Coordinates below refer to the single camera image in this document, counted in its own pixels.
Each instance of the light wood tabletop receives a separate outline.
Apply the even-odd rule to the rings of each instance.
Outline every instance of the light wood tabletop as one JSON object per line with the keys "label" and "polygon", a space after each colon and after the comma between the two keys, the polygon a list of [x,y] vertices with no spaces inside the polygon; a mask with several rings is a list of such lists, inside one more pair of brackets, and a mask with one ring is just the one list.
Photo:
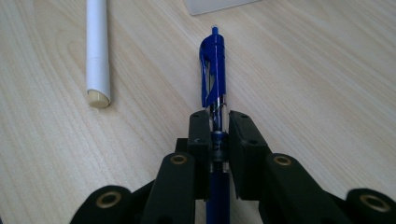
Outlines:
{"label": "light wood tabletop", "polygon": [[[227,106],[345,199],[396,200],[396,2],[261,0],[191,16],[108,1],[112,103],[88,106],[85,1],[0,0],[0,217],[68,223],[106,185],[135,191],[201,110],[199,46],[225,39]],[[261,223],[232,197],[233,223]],[[197,202],[196,223],[205,223]]]}

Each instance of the white pen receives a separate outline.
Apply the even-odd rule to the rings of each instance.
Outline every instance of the white pen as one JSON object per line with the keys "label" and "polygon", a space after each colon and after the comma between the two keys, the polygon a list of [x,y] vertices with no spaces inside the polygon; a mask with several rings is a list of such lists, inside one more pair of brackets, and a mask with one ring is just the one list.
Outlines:
{"label": "white pen", "polygon": [[107,107],[111,99],[106,0],[87,0],[86,63],[89,105],[96,108]]}

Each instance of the pen end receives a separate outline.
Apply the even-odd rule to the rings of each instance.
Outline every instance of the pen end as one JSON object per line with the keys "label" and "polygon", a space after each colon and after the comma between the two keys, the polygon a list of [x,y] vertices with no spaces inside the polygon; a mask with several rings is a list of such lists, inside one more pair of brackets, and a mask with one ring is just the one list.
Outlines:
{"label": "pen end", "polygon": [[105,108],[110,104],[107,97],[99,91],[88,91],[88,104],[95,108]]}

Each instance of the pen clip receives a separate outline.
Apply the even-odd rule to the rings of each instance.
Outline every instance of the pen clip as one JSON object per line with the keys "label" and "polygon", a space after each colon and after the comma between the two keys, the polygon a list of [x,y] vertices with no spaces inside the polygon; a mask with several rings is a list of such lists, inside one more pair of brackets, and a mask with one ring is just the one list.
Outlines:
{"label": "pen clip", "polygon": [[201,43],[202,107],[212,105],[225,94],[224,38],[218,28]]}

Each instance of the pen tip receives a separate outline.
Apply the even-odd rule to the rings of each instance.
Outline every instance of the pen tip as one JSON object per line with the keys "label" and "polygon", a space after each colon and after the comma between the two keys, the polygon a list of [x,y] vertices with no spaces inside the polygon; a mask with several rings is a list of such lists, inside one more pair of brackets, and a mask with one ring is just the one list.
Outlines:
{"label": "pen tip", "polygon": [[214,25],[212,26],[212,35],[218,35],[219,34],[219,28]]}
{"label": "pen tip", "polygon": [[99,91],[88,91],[88,104],[95,108],[105,108],[109,105],[107,97]]}

